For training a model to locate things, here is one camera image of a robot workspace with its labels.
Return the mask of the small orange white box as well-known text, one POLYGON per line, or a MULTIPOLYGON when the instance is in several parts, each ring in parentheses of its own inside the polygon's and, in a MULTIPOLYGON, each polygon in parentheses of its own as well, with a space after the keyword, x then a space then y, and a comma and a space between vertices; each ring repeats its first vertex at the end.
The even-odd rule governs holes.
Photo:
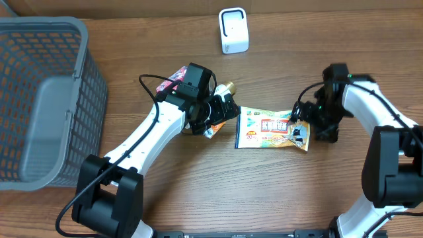
POLYGON ((226 124, 226 122, 222 122, 216 126, 211 126, 209 129, 207 129, 204 132, 204 136, 208 139, 212 139, 212 137, 214 137, 214 135, 216 135, 216 133, 226 124))

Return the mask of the yellow snack bag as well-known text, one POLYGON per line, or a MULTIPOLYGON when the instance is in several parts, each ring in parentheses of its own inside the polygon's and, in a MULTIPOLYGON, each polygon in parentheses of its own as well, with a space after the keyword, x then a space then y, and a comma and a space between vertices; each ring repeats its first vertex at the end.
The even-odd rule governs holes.
POLYGON ((309 149, 311 127, 298 120, 291 122, 291 111, 271 111, 241 107, 237 117, 235 147, 278 148, 295 146, 309 149))

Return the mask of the purple red tissue pack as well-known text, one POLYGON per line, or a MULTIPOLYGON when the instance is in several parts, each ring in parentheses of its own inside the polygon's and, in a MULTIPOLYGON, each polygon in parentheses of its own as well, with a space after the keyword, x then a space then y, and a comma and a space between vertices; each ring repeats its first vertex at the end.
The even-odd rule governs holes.
POLYGON ((156 88, 156 92, 158 93, 159 91, 163 91, 165 88, 167 88, 173 81, 183 81, 184 80, 184 76, 186 74, 187 71, 187 67, 186 66, 182 66, 178 71, 176 71, 175 73, 173 73, 170 77, 169 80, 164 80, 157 88, 156 88))

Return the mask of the white green tube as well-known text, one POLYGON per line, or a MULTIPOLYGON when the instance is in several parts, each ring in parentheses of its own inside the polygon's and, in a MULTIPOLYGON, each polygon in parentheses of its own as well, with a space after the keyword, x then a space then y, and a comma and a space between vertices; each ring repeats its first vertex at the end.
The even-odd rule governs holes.
POLYGON ((237 91, 237 88, 234 85, 234 83, 231 81, 227 81, 216 87, 214 95, 220 95, 224 97, 225 95, 230 94, 231 96, 233 96, 236 93, 236 91, 237 91))

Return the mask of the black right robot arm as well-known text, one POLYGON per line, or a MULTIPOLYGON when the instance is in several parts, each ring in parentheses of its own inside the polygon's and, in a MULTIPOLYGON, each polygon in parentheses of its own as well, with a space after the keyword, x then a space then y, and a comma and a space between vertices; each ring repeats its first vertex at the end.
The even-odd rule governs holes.
POLYGON ((296 230, 300 237, 386 237, 381 227, 395 216, 420 217, 422 126, 407 118, 368 74, 351 74, 345 63, 323 70, 315 102, 298 99, 291 122, 304 121, 315 138, 334 143, 344 117, 356 118, 371 140, 362 169, 362 195, 326 229, 296 230))

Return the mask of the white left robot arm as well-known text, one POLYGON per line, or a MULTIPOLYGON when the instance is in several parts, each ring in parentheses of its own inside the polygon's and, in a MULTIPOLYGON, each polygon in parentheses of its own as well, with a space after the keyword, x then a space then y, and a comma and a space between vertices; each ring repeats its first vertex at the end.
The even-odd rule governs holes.
POLYGON ((214 72, 190 63, 180 78, 163 78, 145 120, 104 157, 81 165, 76 195, 67 205, 72 220, 91 237, 156 237, 142 220, 143 180, 166 144, 189 129, 204 136, 212 126, 238 117, 232 82, 218 84, 214 72))

